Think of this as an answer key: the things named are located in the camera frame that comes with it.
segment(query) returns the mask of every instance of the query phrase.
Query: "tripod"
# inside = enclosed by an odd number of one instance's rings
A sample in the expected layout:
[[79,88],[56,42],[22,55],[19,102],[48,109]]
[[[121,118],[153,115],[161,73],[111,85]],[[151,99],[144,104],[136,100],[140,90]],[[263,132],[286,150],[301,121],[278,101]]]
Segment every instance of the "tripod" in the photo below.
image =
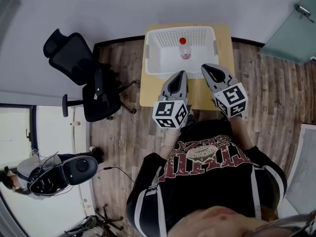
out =
[[108,236],[112,236],[112,237],[116,237],[116,235],[110,230],[110,226],[122,231],[124,227],[118,227],[117,225],[113,224],[113,222],[117,222],[117,221],[121,221],[123,219],[123,217],[120,217],[119,219],[111,219],[110,217],[108,217],[107,215],[107,212],[105,210],[105,208],[107,207],[108,205],[105,204],[104,207],[103,207],[103,211],[104,211],[104,216],[102,216],[99,212],[98,212],[98,209],[95,211],[96,214],[99,216],[100,221],[102,223],[102,226],[105,228],[105,230],[107,231],[108,233]]

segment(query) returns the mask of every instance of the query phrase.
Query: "dark baseboard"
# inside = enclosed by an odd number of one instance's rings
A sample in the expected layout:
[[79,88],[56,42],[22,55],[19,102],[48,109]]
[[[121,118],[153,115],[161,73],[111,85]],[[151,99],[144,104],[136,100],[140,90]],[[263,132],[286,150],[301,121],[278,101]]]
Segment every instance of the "dark baseboard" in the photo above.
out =
[[[127,37],[127,38],[121,38],[121,39],[113,39],[113,40],[95,43],[94,48],[93,48],[93,56],[96,59],[99,58],[98,57],[98,49],[102,46],[116,44],[116,43],[122,43],[122,42],[127,42],[127,41],[144,40],[144,39],[145,39],[145,35],[140,35],[140,36]],[[232,37],[232,42],[254,45],[254,46],[258,46],[258,47],[263,47],[265,45],[264,43],[261,43],[261,42],[248,40],[248,39],[235,38],[235,37]]]
[[247,44],[247,45],[254,45],[257,47],[263,47],[265,45],[264,43],[261,43],[261,42],[257,42],[257,41],[253,41],[249,39],[241,39],[241,38],[236,38],[236,37],[232,37],[232,42],[242,43],[242,44]]

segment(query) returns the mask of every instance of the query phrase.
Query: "graphic print on shirt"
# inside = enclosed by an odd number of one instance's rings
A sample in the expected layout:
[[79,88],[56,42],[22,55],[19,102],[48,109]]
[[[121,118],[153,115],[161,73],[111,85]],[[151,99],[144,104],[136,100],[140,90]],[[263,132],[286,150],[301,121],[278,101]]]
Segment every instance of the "graphic print on shirt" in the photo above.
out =
[[186,143],[179,141],[158,181],[164,182],[166,178],[176,176],[199,175],[215,168],[237,167],[242,163],[252,162],[226,135]]

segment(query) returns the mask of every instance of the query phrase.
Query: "bracelet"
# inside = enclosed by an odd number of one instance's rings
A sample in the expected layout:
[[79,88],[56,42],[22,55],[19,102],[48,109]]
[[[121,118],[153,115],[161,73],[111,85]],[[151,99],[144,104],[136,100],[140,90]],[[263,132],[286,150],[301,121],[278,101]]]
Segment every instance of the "bracelet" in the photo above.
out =
[[163,142],[161,143],[161,147],[164,148],[164,149],[174,149],[175,148],[175,146],[165,146],[163,144]]
[[179,132],[178,134],[170,134],[170,133],[166,132],[166,134],[169,135],[169,136],[180,136],[181,132]]

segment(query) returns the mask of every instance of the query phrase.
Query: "red bottle cap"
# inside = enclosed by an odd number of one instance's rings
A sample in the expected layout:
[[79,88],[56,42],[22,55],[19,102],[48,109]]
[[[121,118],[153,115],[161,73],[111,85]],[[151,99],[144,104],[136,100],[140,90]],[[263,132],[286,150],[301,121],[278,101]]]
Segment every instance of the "red bottle cap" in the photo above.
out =
[[187,43],[187,40],[185,38],[180,38],[180,44],[184,45],[185,43]]

